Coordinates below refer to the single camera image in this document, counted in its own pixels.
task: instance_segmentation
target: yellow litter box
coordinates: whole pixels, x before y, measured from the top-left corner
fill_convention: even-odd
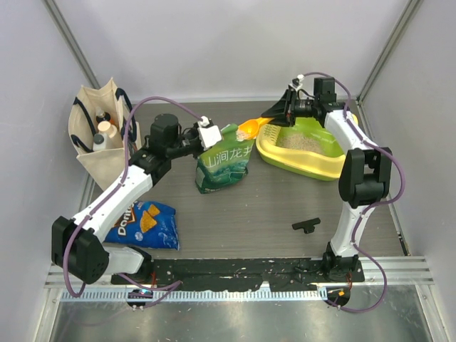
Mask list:
[[[276,146],[280,139],[296,134],[316,140],[321,153]],[[335,137],[313,118],[297,118],[294,127],[262,126],[256,137],[256,148],[269,164],[318,180],[337,180],[345,162]]]

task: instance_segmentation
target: yellow spoon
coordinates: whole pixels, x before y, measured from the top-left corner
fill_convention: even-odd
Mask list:
[[[254,139],[259,133],[261,126],[266,125],[272,118],[257,118],[247,120],[245,123],[239,125],[239,129],[247,134],[246,139]]]

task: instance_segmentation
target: green bag with chinese text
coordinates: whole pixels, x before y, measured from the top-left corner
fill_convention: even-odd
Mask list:
[[[237,128],[235,124],[223,128],[223,140],[198,158],[195,183],[202,194],[236,184],[249,173],[247,163],[255,140],[243,140]]]

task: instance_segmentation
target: white wall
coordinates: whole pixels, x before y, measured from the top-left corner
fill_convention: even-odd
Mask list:
[[[0,46],[0,331],[31,341],[52,222],[81,200],[67,122],[85,79],[40,1],[2,2]]]
[[[323,71],[357,94],[407,0],[57,0],[100,83],[139,100],[277,97]]]
[[[396,205],[406,242],[425,255],[456,322],[456,2],[424,1],[367,97],[375,138],[406,172]],[[398,178],[392,193],[398,191]],[[451,326],[456,338],[455,327]]]

